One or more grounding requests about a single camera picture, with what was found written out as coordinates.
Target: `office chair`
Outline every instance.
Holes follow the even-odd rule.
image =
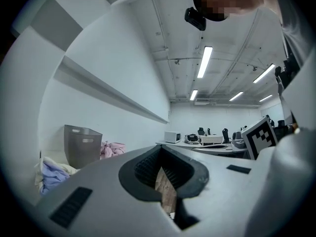
[[[285,137],[288,134],[288,127],[285,125],[285,121],[279,120],[278,126],[274,128],[274,131],[277,141],[280,141],[283,137]]]
[[[204,129],[202,127],[200,127],[197,131],[198,135],[202,135],[204,136],[205,132],[204,132]]]
[[[229,141],[229,137],[228,137],[228,129],[225,128],[223,130],[223,136],[224,136],[224,144],[231,143],[231,141]]]

